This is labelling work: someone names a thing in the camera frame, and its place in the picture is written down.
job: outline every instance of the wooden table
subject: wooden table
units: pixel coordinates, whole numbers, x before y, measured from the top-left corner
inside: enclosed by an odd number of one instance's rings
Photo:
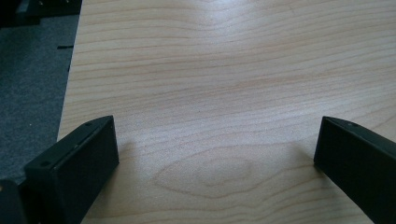
[[[59,137],[114,115],[83,223],[370,223],[313,167],[322,116],[396,141],[396,1],[85,0]]]

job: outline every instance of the light wood surface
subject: light wood surface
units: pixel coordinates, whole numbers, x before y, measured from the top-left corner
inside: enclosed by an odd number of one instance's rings
[[[84,0],[59,137],[114,115],[83,223],[371,223],[313,167],[322,116],[396,141],[396,1]]]

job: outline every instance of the gray carpet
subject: gray carpet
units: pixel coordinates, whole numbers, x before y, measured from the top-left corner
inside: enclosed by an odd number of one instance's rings
[[[78,16],[0,30],[0,178],[56,142]]]

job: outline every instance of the black object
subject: black object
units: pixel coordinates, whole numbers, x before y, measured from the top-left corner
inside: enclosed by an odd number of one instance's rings
[[[82,124],[24,167],[18,191],[0,182],[0,204],[15,202],[0,207],[0,223],[80,223],[118,164],[113,117]]]
[[[315,165],[374,223],[396,223],[396,144],[356,123],[323,117]]]
[[[78,15],[82,0],[30,0],[26,15],[34,17],[54,17]]]
[[[25,13],[17,13],[21,0],[0,0],[0,27],[37,25],[39,19],[26,18]]]

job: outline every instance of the screw hole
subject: screw hole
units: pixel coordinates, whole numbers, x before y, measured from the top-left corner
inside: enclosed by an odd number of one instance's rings
[[[48,166],[48,165],[50,165],[49,161],[43,161],[43,162],[40,163],[40,166],[42,166],[42,167],[45,167],[45,166]]]
[[[356,123],[352,123],[352,122],[349,122],[347,125],[352,126],[352,127],[358,127],[359,126]]]

